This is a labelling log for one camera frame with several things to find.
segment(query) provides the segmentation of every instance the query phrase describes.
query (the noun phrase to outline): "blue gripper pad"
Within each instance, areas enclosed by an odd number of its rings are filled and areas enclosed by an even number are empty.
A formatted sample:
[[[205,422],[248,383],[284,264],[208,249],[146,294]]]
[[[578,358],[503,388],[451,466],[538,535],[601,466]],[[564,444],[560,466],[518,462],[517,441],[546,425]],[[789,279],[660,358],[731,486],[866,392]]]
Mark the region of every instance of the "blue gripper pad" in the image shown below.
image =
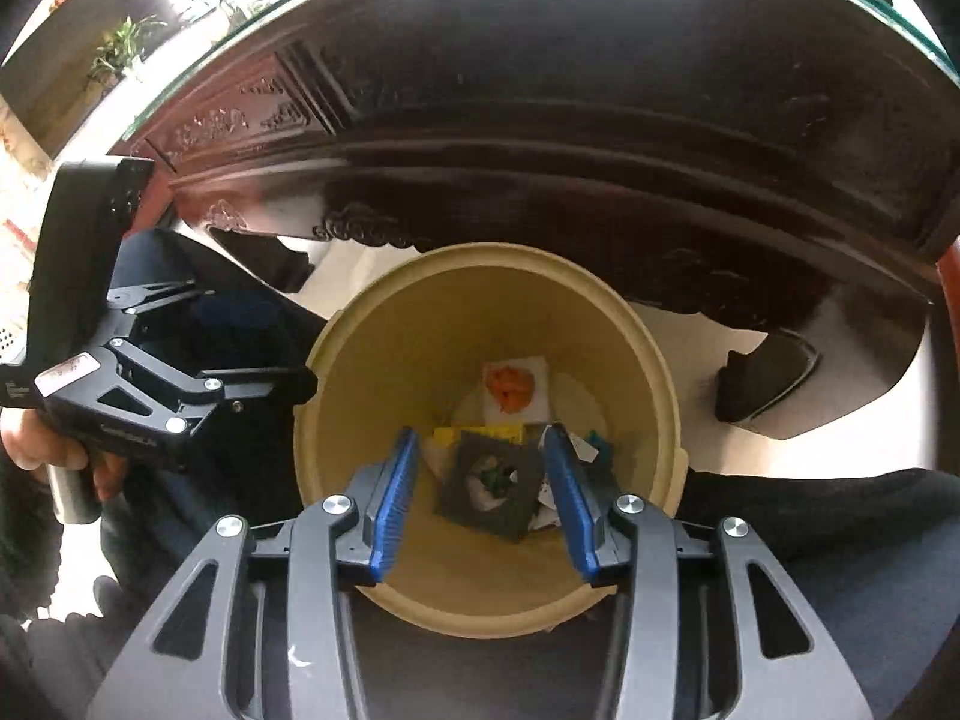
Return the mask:
[[[370,572],[376,581],[383,581],[397,560],[403,522],[414,494],[419,444],[412,428],[400,431],[394,451],[383,466],[368,506],[368,512],[376,511],[370,557]]]
[[[560,526],[566,538],[570,560],[584,581],[593,581],[600,571],[594,541],[594,520],[590,513],[583,471],[563,425],[549,425],[544,432],[547,479],[553,490]]]

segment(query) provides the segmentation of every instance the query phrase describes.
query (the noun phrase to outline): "human hand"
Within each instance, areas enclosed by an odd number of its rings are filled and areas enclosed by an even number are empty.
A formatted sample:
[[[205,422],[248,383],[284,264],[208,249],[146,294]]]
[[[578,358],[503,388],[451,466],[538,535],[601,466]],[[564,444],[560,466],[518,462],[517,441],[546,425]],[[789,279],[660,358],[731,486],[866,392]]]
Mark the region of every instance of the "human hand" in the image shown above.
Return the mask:
[[[47,481],[46,466],[79,471],[88,463],[83,445],[59,435],[34,409],[0,410],[0,440],[10,459],[43,483]],[[126,460],[110,452],[101,453],[93,467],[97,497],[106,501],[117,495],[126,475]]]

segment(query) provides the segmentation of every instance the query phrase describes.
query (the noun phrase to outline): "trash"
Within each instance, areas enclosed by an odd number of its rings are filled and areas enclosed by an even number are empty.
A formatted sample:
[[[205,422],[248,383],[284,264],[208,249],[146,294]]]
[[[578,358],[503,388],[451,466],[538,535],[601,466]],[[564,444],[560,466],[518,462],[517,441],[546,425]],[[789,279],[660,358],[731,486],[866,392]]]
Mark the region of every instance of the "trash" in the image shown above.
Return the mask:
[[[421,456],[427,467],[441,481],[445,480],[453,465],[454,446],[460,440],[464,431],[488,436],[492,439],[501,439],[504,442],[523,445],[526,429],[523,425],[480,425],[477,427],[439,427],[433,435],[424,442]]]
[[[483,383],[483,418],[488,425],[550,421],[545,357],[488,362]]]
[[[542,531],[557,525],[560,525],[560,514],[557,514],[555,509],[541,506],[539,512],[534,514],[533,519],[530,520],[528,527],[531,531]]]
[[[541,436],[539,441],[536,443],[536,450],[542,451],[544,449],[544,436],[546,435],[546,428],[541,431]],[[598,457],[603,455],[601,458],[599,466],[603,467],[603,470],[608,470],[613,468],[613,446],[610,445],[606,440],[603,440],[597,435],[595,430],[589,432],[589,437],[593,437],[593,443],[589,440],[581,439],[575,433],[566,434],[570,437],[570,443],[573,445],[573,451],[577,453],[577,459],[585,464],[586,466],[592,466],[594,461]],[[549,511],[556,512],[557,504],[553,500],[553,490],[550,488],[550,480],[544,476],[544,481],[541,483],[541,488],[536,494],[536,499],[541,504],[541,510],[534,514],[533,519],[530,521],[530,530],[542,530],[543,528],[548,528],[551,525],[559,525],[560,519],[558,517],[549,517],[549,515],[544,514],[544,509],[549,509]]]
[[[533,445],[464,431],[453,468],[440,488],[437,511],[469,528],[519,541],[538,507],[543,480],[544,459]]]
[[[613,445],[605,440],[595,430],[587,433],[587,444],[597,450],[596,465],[603,466],[603,469],[613,470]]]

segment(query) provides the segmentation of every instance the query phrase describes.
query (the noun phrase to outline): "dark pants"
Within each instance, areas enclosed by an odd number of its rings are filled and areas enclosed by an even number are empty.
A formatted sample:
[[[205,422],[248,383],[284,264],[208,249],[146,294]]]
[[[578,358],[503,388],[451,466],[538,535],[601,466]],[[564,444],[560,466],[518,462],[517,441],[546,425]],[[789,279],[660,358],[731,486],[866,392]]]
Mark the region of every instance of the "dark pants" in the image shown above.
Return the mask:
[[[184,278],[200,280],[227,301],[200,311],[191,329],[222,338],[220,362],[246,367],[302,361],[323,325],[219,256],[167,231],[126,242],[114,286]],[[227,304],[256,306],[253,319]],[[215,326],[224,316],[246,319],[240,327]],[[264,332],[272,334],[268,343]],[[263,361],[264,346],[282,359]],[[122,631],[100,636],[110,643],[100,646],[99,669],[76,693],[78,702],[92,695],[97,674],[109,666],[137,610],[220,515],[242,514],[258,524],[296,514],[291,427],[289,413],[252,410],[209,437],[205,460],[189,476],[131,470],[123,496],[104,510],[104,552],[123,600],[107,599],[113,610],[96,624]],[[947,716],[953,704],[937,702],[950,698],[960,677],[960,635],[952,633],[960,616],[960,479],[904,471],[801,482],[691,472],[679,516],[715,525],[727,514],[746,519],[784,564],[877,718],[890,717],[901,705],[899,720]],[[606,661],[609,612],[602,605],[553,632],[518,640],[465,641],[416,629],[358,597],[354,625],[371,716],[589,717]],[[54,649],[51,644],[48,656],[62,659]]]

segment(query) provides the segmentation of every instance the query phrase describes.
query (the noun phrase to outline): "trash can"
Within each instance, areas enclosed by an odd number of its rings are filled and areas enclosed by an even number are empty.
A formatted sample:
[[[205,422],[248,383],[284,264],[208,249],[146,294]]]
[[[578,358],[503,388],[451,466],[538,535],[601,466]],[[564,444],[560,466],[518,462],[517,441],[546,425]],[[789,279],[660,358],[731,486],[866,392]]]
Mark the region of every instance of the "trash can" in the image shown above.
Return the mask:
[[[296,411],[304,504],[344,490],[384,459],[397,431],[477,424],[486,362],[546,357],[552,418],[613,445],[624,490],[676,512],[688,458],[670,375],[637,314],[607,284],[534,248],[468,244],[388,272],[330,319],[310,355],[317,394]],[[609,589],[582,582],[558,528],[520,543],[436,514],[440,483],[421,469],[400,555],[364,589],[390,613],[458,637],[546,630]]]

